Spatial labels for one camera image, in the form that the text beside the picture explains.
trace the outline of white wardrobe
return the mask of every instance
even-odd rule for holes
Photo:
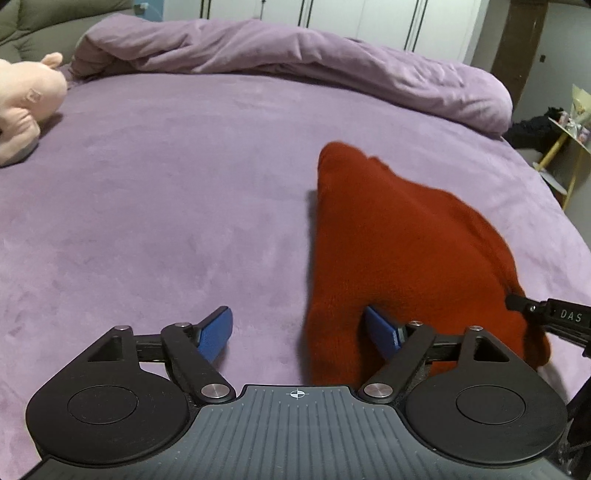
[[[488,0],[165,0],[164,16],[258,18],[470,63],[487,6]],[[179,7],[187,14],[167,15]]]

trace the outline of yellow table leg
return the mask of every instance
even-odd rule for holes
[[[573,194],[574,185],[577,183],[577,173],[579,172],[579,166],[586,153],[586,150],[584,148],[581,148],[579,151],[579,155],[577,155],[577,161],[574,164],[573,175],[570,178],[569,190],[566,193],[564,203],[562,204],[563,212],[566,210],[566,206],[569,204],[570,196]]]
[[[558,150],[560,150],[560,147],[564,145],[564,142],[566,142],[566,139],[568,137],[569,135],[566,132],[560,135],[560,138],[556,141],[554,145],[552,145],[552,148],[548,151],[544,158],[542,158],[542,161],[538,164],[538,166],[536,166],[536,171],[540,171],[542,170],[542,168],[546,168],[548,165],[550,165],[550,162],[554,160],[554,157],[558,153]]]

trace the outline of crosshair marking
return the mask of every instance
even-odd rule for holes
[[[302,398],[304,395],[310,395],[309,393],[302,392],[302,390],[294,390],[293,392],[289,392],[287,395],[294,398]]]

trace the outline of grey ribbed plate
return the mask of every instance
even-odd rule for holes
[[[419,443],[396,411],[346,387],[249,386],[204,407],[167,450],[133,465],[80,468],[47,460],[28,480],[567,479],[547,460],[508,469],[454,463]]]

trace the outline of plush toy ear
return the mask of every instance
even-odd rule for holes
[[[56,69],[60,66],[61,61],[64,59],[61,53],[55,52],[45,55],[41,63],[47,65],[51,69]]]

